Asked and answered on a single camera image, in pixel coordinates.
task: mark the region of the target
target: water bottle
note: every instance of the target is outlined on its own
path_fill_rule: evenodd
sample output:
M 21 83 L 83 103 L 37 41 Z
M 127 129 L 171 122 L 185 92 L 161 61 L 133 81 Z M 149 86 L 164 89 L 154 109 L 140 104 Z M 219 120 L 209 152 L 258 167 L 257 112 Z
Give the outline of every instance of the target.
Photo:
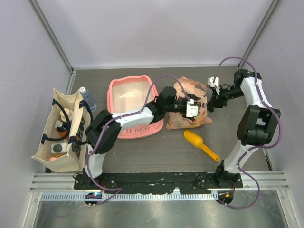
M 79 92 L 81 93 L 83 99 L 88 103 L 90 106 L 91 111 L 94 111 L 97 108 L 97 105 L 92 97 L 92 94 L 90 91 L 84 87 L 81 87 L 79 89 Z

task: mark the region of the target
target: white wall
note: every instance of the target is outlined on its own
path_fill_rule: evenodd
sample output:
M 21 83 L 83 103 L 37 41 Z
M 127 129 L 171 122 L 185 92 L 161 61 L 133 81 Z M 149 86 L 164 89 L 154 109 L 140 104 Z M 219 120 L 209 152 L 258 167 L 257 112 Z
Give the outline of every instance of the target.
M 304 198 L 304 1 L 282 1 L 249 61 L 262 75 L 269 102 L 281 110 L 283 138 L 270 151 L 277 170 L 289 183 L 298 217 L 303 222 Z
M 115 67 L 242 56 L 271 0 L 38 2 L 72 66 Z
M 20 228 L 35 172 L 35 154 L 51 108 L 53 87 L 63 91 L 66 69 L 26 0 L 0 2 L 0 221 Z

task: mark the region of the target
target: yellow shovel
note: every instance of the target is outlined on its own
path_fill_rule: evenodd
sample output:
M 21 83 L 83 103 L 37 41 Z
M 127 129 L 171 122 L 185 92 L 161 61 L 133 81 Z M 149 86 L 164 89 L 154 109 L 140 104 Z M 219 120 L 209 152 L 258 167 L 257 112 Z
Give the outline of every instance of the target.
M 218 157 L 212 150 L 210 150 L 205 144 L 199 135 L 186 130 L 184 132 L 184 136 L 188 142 L 190 142 L 195 148 L 202 149 L 210 158 L 215 160 L 216 162 L 220 161 L 220 157 Z

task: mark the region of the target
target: plastic tray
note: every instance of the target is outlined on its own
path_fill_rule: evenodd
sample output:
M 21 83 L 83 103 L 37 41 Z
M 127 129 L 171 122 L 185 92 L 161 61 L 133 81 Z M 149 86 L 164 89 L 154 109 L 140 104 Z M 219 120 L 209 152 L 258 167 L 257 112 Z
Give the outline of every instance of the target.
M 151 79 L 147 75 L 129 76 L 113 80 L 107 94 L 107 106 L 111 113 L 123 113 L 140 109 L 146 99 Z M 156 87 L 153 86 L 149 101 L 158 96 Z M 120 132 L 120 139 L 136 139 L 157 133 L 163 127 L 163 120 L 150 125 L 141 125 Z

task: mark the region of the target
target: brown paper bag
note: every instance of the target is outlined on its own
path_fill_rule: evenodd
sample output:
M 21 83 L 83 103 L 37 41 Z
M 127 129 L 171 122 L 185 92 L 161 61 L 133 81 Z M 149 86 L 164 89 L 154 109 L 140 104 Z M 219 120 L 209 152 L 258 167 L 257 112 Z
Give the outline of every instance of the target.
M 200 127 L 204 124 L 211 123 L 212 120 L 207 117 L 207 97 L 205 96 L 207 87 L 201 82 L 187 79 L 184 76 L 182 76 L 179 81 L 188 94 L 195 94 L 195 96 L 199 98 L 199 100 L 197 100 L 199 104 L 199 115 L 194 118 L 194 121 L 192 121 L 190 119 L 183 118 L 179 113 L 169 113 L 170 118 L 167 122 L 166 128 L 195 128 Z M 204 91 L 197 88 L 196 86 L 200 86 L 202 89 L 204 89 Z M 182 92 L 181 87 L 178 83 L 174 84 L 174 88 L 176 89 L 177 97 L 185 97 L 185 94 Z
M 61 136 L 54 128 L 56 120 L 60 120 L 60 111 L 64 108 L 73 110 L 73 120 L 67 119 L 67 135 L 69 135 L 67 154 L 49 161 L 51 154 L 51 144 L 67 141 L 66 136 Z M 43 131 L 41 143 L 33 159 L 47 166 L 54 172 L 74 172 L 81 171 L 86 159 L 86 135 L 85 130 L 93 120 L 92 112 L 81 93 L 77 91 L 71 95 L 65 95 L 54 89 L 53 104 L 51 113 L 47 119 Z

